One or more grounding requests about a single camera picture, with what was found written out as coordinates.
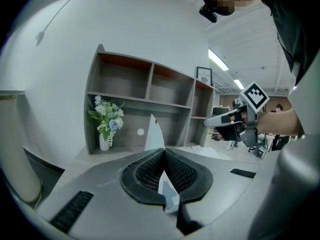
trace person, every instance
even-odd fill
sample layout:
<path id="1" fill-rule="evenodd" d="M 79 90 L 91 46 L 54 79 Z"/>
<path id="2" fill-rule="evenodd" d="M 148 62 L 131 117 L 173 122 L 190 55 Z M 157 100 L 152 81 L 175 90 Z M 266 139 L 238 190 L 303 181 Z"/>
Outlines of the person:
<path id="1" fill-rule="evenodd" d="M 281 104 L 275 106 L 275 112 L 279 113 L 284 111 L 284 107 Z"/>
<path id="2" fill-rule="evenodd" d="M 234 12 L 256 0 L 205 0 L 220 11 Z M 320 48 L 320 32 L 316 24 L 318 0 L 262 0 L 271 10 L 278 40 L 288 61 L 295 85 L 308 70 Z M 246 123 L 247 114 L 242 113 Z M 297 136 L 302 128 L 294 109 L 282 113 L 259 112 L 257 131 L 284 136 Z"/>
<path id="3" fill-rule="evenodd" d="M 284 107 L 281 104 L 275 106 L 275 111 L 280 113 L 284 111 Z M 281 150 L 285 144 L 289 142 L 290 136 L 280 136 L 279 134 L 274 136 L 274 140 L 272 143 L 271 151 Z"/>

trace black slot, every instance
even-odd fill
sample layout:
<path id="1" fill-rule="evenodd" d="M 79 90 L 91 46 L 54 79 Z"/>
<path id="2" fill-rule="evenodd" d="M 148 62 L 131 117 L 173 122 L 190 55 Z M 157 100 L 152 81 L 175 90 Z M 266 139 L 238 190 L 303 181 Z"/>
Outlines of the black slot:
<path id="1" fill-rule="evenodd" d="M 62 232 L 68 233 L 94 194 L 86 191 L 77 193 L 51 220 L 51 224 Z"/>
<path id="2" fill-rule="evenodd" d="M 240 176 L 243 176 L 243 177 L 247 177 L 247 178 L 251 178 L 251 179 L 253 179 L 255 177 L 255 175 L 256 175 L 255 172 L 247 171 L 247 170 L 241 170 L 241 169 L 232 169 L 230 171 L 230 173 L 236 174 L 236 175 L 240 175 Z"/>

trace picture frame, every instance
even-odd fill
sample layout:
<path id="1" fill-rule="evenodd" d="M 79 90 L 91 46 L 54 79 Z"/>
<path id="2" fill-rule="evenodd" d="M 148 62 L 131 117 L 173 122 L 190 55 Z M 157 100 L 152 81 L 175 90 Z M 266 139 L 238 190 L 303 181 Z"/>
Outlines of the picture frame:
<path id="1" fill-rule="evenodd" d="M 197 66 L 196 79 L 200 80 L 208 86 L 213 86 L 212 68 Z"/>

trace camera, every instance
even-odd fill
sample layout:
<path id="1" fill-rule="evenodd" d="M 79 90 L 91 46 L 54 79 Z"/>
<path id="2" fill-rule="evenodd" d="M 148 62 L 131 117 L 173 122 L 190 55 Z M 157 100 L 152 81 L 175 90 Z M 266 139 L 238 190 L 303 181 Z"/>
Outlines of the camera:
<path id="1" fill-rule="evenodd" d="M 205 17 L 206 19 L 211 21 L 212 23 L 216 23 L 217 22 L 217 15 L 215 14 L 215 12 L 213 10 L 210 10 L 209 7 L 206 4 L 200 8 L 199 13 L 203 17 Z"/>

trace wooden shelf unit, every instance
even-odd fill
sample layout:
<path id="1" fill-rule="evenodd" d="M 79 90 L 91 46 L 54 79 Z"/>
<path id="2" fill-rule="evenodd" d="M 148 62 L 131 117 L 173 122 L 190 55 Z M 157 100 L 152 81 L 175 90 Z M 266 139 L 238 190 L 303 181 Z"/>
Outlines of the wooden shelf unit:
<path id="1" fill-rule="evenodd" d="M 108 154 L 142 152 L 151 114 L 159 122 L 166 147 L 182 147 L 191 142 L 203 145 L 207 132 L 203 122 L 211 115 L 208 107 L 212 107 L 213 88 L 193 77 L 151 61 L 106 52 L 100 44 L 84 99 L 85 141 L 90 155 L 103 154 L 99 149 L 99 122 L 88 114 L 94 110 L 96 95 L 117 105 L 124 103 L 124 125 L 114 135 Z M 144 135 L 137 134 L 139 129 L 144 130 Z"/>

